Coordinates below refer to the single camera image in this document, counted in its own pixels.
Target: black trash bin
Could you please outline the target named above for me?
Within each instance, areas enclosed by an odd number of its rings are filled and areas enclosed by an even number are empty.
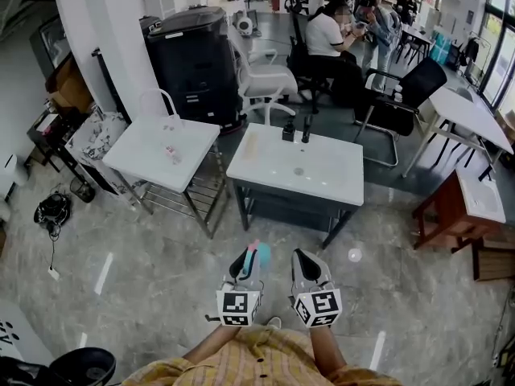
[[[113,377],[116,359],[104,349],[83,347],[62,355],[49,368],[72,386],[100,386]]]

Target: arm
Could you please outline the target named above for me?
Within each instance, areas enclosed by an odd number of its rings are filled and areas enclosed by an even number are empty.
[[[392,38],[392,18],[390,15],[383,15],[379,8],[377,8],[377,12],[381,16],[382,24],[377,21],[374,13],[368,13],[367,19],[370,21],[369,30],[384,43],[390,44]]]
[[[347,35],[345,30],[341,31],[339,24],[334,21],[331,23],[330,27],[327,27],[327,30],[326,28],[323,29],[323,33],[329,40],[329,43],[334,47],[334,49],[341,53],[342,51],[348,50],[352,43],[354,43],[354,40],[360,37],[360,33],[361,35],[365,33],[365,29],[362,31],[354,29],[352,30],[352,33]]]
[[[309,333],[315,355],[315,365],[322,376],[328,377],[338,369],[347,366],[329,326],[311,328]]]
[[[188,362],[198,364],[217,353],[227,342],[233,340],[240,327],[218,326],[206,339],[183,356]]]

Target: yellow plaid shirt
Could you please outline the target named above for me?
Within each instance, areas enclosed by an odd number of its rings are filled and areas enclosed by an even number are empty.
[[[194,365],[185,359],[153,362],[123,386],[191,385],[401,386],[369,369],[346,366],[323,377],[311,341],[295,331],[242,331],[215,355]]]

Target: black bin lid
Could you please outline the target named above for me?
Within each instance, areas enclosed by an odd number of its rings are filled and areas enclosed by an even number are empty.
[[[165,18],[158,30],[154,30],[149,37],[159,37],[170,33],[190,31],[209,26],[224,18],[225,11],[221,7],[196,7]]]

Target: white wall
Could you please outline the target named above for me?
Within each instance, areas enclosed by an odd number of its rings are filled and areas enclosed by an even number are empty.
[[[139,97],[157,88],[145,41],[139,26],[137,0],[85,0],[91,24],[114,85],[131,119],[140,113]],[[167,114],[160,95],[147,95],[145,112]]]
[[[47,98],[45,79],[32,51],[29,37],[41,24],[31,16],[12,35],[0,42],[0,196],[12,185],[3,174],[11,154],[24,162],[34,144],[27,131],[43,112]]]
[[[61,22],[73,56],[93,99],[106,112],[116,111],[113,97],[102,75],[98,59],[91,53],[98,47],[85,0],[56,0]]]

